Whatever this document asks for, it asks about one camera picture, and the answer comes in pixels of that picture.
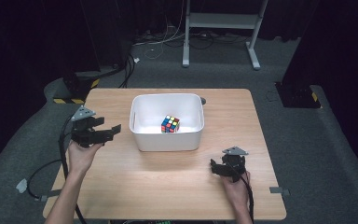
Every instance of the black curtain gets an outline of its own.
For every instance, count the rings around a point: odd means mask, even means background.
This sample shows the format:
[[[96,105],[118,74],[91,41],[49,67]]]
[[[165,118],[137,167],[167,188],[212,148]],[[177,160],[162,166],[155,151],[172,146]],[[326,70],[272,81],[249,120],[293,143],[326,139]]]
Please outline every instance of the black curtain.
[[[323,87],[358,158],[358,0],[321,0],[282,81]]]
[[[182,0],[135,0],[138,35],[143,34],[146,30],[150,30],[152,34],[165,32],[165,16],[177,27],[180,23],[182,3]],[[193,0],[191,1],[191,11],[257,14],[261,3],[262,0]],[[273,39],[276,36],[281,36],[283,41],[301,37],[317,3],[318,0],[269,0],[258,37]],[[185,29],[186,0],[183,11],[184,15],[180,23],[182,31]],[[192,29],[192,32],[199,30],[202,28]],[[213,31],[224,34],[227,29],[213,29]],[[246,30],[229,31],[237,35],[252,34],[252,31]]]
[[[60,77],[45,43],[41,1],[0,0],[0,153],[46,102],[45,86]]]

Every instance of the black cable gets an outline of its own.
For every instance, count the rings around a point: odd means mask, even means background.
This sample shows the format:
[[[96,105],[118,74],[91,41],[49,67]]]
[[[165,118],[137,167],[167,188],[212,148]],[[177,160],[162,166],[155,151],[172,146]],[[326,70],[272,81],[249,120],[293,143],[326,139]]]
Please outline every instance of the black cable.
[[[170,42],[179,42],[179,45],[175,45],[175,46],[169,45],[168,43],[170,43]],[[171,48],[181,48],[181,47],[183,47],[183,39],[174,39],[171,41],[164,42],[164,44]]]
[[[31,195],[32,197],[36,198],[39,201],[41,200],[42,196],[38,196],[31,191],[31,181],[39,171],[41,171],[45,167],[51,165],[52,163],[58,162],[58,161],[61,161],[61,160],[50,161],[50,162],[44,164],[43,166],[39,167],[32,175],[30,175],[30,177],[28,178],[28,182],[27,182],[27,191],[28,191],[29,195]]]
[[[242,182],[245,184],[246,189],[248,190],[248,195],[249,195],[249,215],[251,217],[252,223],[255,223],[255,219],[254,219],[255,200],[254,200],[254,197],[253,197],[253,192],[252,192],[251,186],[249,185],[248,182],[246,182],[246,180],[242,177],[242,175],[240,175],[234,169],[234,167],[232,167],[232,165],[229,162],[227,164],[228,164],[229,167],[231,167],[231,169],[235,172],[235,174],[240,177]],[[249,176],[246,173],[246,168],[245,168],[245,175],[246,175],[246,179],[248,179],[248,181],[249,181]]]
[[[226,38],[226,37],[232,37],[233,40],[219,40],[218,39],[218,38]],[[224,35],[220,35],[220,36],[215,37],[214,43],[217,43],[217,44],[236,44],[236,43],[247,41],[249,38],[250,38],[250,36],[240,36],[240,35],[237,35],[237,36],[224,36]]]
[[[164,37],[157,37],[155,35],[152,35],[152,38],[145,38],[145,37],[140,37],[139,40],[135,41],[135,44],[133,46],[140,46],[140,45],[146,45],[146,44],[158,44],[159,42],[169,42],[172,40],[176,40],[179,39],[179,34],[174,34],[171,36],[165,36]]]
[[[71,120],[73,115],[69,116],[65,123],[62,126],[62,130],[61,130],[61,134],[60,134],[60,138],[59,138],[59,148],[60,148],[60,155],[61,155],[61,162],[62,162],[62,169],[63,169],[63,176],[66,177],[68,176],[69,170],[68,170],[68,163],[66,162],[66,156],[65,156],[65,148],[64,148],[64,141],[65,141],[65,137],[68,134],[65,134],[65,130],[66,130],[66,126],[68,125],[69,121]],[[82,224],[87,224],[86,220],[83,218],[83,215],[81,214],[80,208],[78,206],[78,204],[76,204],[76,208],[75,208],[77,217],[79,218],[80,222]]]
[[[135,70],[135,60],[133,59],[132,55],[129,54],[129,57],[127,58],[126,64],[125,64],[125,75],[124,75],[124,81],[118,86],[119,88],[127,88],[128,87],[128,81]]]
[[[206,47],[202,47],[202,48],[199,48],[199,47],[195,47],[194,45],[191,45],[189,44],[189,46],[193,49],[208,49],[210,48],[213,43],[214,43],[214,37],[209,33],[209,32],[206,32],[205,34],[198,34],[198,35],[194,35],[198,40],[202,40],[202,41],[209,41],[209,40],[212,40],[210,42],[209,45],[207,45]]]

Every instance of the power cord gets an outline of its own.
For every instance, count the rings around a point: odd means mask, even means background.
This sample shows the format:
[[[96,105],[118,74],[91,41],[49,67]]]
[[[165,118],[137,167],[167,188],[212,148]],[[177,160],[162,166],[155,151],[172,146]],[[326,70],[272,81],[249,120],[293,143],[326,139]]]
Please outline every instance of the power cord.
[[[158,41],[158,42],[146,42],[146,43],[136,43],[134,44],[133,46],[138,46],[138,45],[143,45],[143,44],[160,44],[160,52],[158,53],[157,56],[149,56],[147,55],[149,52],[151,51],[155,51],[154,49],[149,49],[147,50],[144,55],[146,58],[148,59],[157,59],[159,56],[161,56],[163,53],[164,53],[164,43],[166,42],[169,42],[169,41],[172,41],[174,39],[177,39],[179,38],[180,36],[183,36],[184,34],[181,34],[179,36],[176,36],[178,33],[179,33],[179,30],[180,30],[180,26],[182,24],[182,20],[183,20],[183,15],[184,15],[184,5],[185,5],[185,0],[182,0],[182,11],[181,11],[181,15],[180,15],[180,20],[179,20],[179,25],[178,25],[178,28],[176,29],[176,32],[169,38],[167,38],[167,35],[168,35],[168,19],[167,19],[167,16],[165,15],[165,22],[166,22],[166,32],[165,32],[165,35],[164,37],[162,38],[162,41]]]
[[[61,134],[60,134],[60,139],[58,141],[59,143],[59,148],[60,148],[60,155],[61,155],[61,162],[62,162],[62,169],[63,169],[63,176],[66,178],[68,177],[68,173],[69,173],[69,169],[68,169],[68,163],[66,162],[66,155],[65,155],[65,147],[64,147],[64,141],[66,136],[69,135],[69,133],[65,133],[66,130],[66,126],[68,125],[69,121],[71,120],[73,115],[69,116],[64,125],[62,126],[62,130],[61,130]],[[80,222],[82,224],[87,224],[86,220],[83,218],[83,215],[81,214],[80,208],[78,206],[78,204],[76,204],[76,208],[75,208],[77,217],[79,218]]]
[[[222,40],[222,38],[231,38],[231,40]],[[210,32],[201,32],[198,34],[190,34],[190,40],[192,38],[197,38],[198,40],[202,40],[202,41],[206,41],[206,42],[210,42],[207,46],[205,47],[198,47],[194,44],[189,43],[189,46],[192,49],[207,49],[209,47],[211,47],[213,44],[236,44],[236,43],[241,43],[241,42],[246,42],[250,36],[241,36],[241,35],[234,35],[234,36],[229,36],[229,35],[213,35]],[[169,42],[164,42],[164,44],[168,47],[171,48],[181,48],[183,46],[183,38],[179,39],[173,39]]]
[[[119,88],[128,87],[129,79],[132,76],[133,71],[135,70],[135,60],[133,59],[132,55],[129,55],[129,57],[127,58],[126,64],[124,66],[124,70],[125,70],[124,81],[120,84],[120,86],[118,86]]]
[[[66,179],[66,177],[68,176],[69,170],[68,170],[68,163],[66,162],[66,155],[65,155],[65,147],[64,147],[64,141],[66,136],[68,136],[70,133],[65,133],[66,127],[68,126],[69,121],[71,120],[73,115],[69,116],[65,123],[62,126],[62,130],[61,130],[61,134],[60,134],[60,138],[59,138],[59,148],[60,148],[60,155],[61,158],[59,160],[55,160],[55,161],[50,161],[46,164],[44,164],[43,166],[41,166],[40,168],[38,168],[33,174],[30,175],[30,177],[28,178],[27,181],[27,191],[29,193],[29,195],[31,195],[33,198],[37,199],[38,201],[42,200],[42,196],[38,196],[36,194],[34,194],[31,191],[31,181],[33,180],[34,176],[40,172],[42,169],[46,168],[47,166],[60,161],[62,163],[62,169],[63,169],[63,175]],[[75,208],[77,217],[79,218],[80,222],[82,224],[87,224],[86,220],[83,218],[83,215],[81,214],[80,208],[78,207],[78,205],[76,204],[76,208]]]
[[[42,169],[44,169],[45,167],[55,163],[55,162],[58,162],[58,161],[61,161],[61,159],[59,160],[55,160],[55,161],[50,161],[46,164],[44,164],[43,166],[41,166],[40,168],[38,168],[33,174],[30,175],[30,177],[28,178],[28,181],[27,181],[27,191],[28,191],[28,194],[31,195],[33,198],[35,198],[36,200],[38,201],[41,201],[42,200],[42,196],[39,196],[39,195],[36,195],[34,194],[32,191],[31,191],[31,182],[34,178],[34,176],[39,173],[39,171],[41,171]]]
[[[229,162],[228,162],[227,164],[228,164],[229,167],[231,167],[231,169],[235,172],[235,174],[236,174],[237,176],[239,176],[240,179],[242,180],[242,182],[245,184],[245,187],[246,187],[246,189],[247,189],[247,191],[248,191],[248,195],[249,195],[249,215],[250,215],[250,217],[251,217],[252,223],[255,223],[255,219],[254,219],[255,200],[254,200],[254,197],[253,197],[252,188],[251,188],[251,186],[250,186],[249,183],[248,183],[248,182],[249,182],[249,176],[248,176],[248,174],[247,174],[247,172],[246,172],[246,169],[245,169],[245,175],[246,175],[246,179],[247,179],[248,181],[246,181],[246,180],[242,177],[242,175],[240,175],[240,174],[235,170],[235,168],[232,167],[232,165],[231,165]]]

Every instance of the gray carpet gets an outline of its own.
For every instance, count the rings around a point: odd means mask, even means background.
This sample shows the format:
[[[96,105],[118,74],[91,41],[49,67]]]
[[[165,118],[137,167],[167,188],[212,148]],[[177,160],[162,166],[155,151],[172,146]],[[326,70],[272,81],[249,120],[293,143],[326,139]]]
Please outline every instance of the gray carpet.
[[[283,198],[287,218],[277,223],[358,223],[358,160],[322,88],[312,86],[323,105],[321,109],[282,107],[275,90],[274,82],[282,80],[297,43],[257,40],[260,71],[253,70],[243,43],[191,49],[188,68],[181,66],[181,48],[163,45],[161,51],[161,45],[133,47],[131,55],[140,62],[128,87],[249,89],[279,185],[291,193]],[[192,44],[205,45],[199,41]],[[123,80],[124,71],[101,78],[98,88],[116,88]],[[60,157],[59,133],[78,105],[52,103],[59,82],[55,80],[46,86],[48,102],[23,124],[0,155],[0,223],[44,221],[45,203],[35,202],[15,188],[38,167]],[[42,170],[33,180],[33,191],[47,192],[58,169],[59,164],[55,163]]]

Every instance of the black device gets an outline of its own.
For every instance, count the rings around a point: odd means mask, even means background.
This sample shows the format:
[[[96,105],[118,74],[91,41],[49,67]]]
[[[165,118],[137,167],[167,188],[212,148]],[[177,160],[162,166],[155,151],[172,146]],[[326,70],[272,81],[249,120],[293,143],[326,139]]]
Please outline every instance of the black device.
[[[245,157],[248,153],[239,147],[231,147],[223,150],[223,164],[217,164],[211,159],[212,173],[222,176],[231,176],[233,182],[240,180],[242,174],[246,172]]]
[[[217,164],[216,161],[211,159],[212,173],[216,175],[230,176],[232,177],[232,182],[234,183],[239,181],[240,179],[243,181],[249,194],[249,214],[252,222],[255,223],[255,202],[253,192],[249,183],[242,177],[242,175],[246,173],[244,156],[249,155],[249,153],[239,147],[230,147],[228,149],[223,150],[223,153],[225,153],[225,155],[222,157],[223,164]]]
[[[95,112],[81,106],[72,116],[73,127],[71,139],[82,147],[112,141],[113,136],[121,132],[121,124],[110,130],[95,131],[93,127],[104,123],[104,118],[94,118]]]

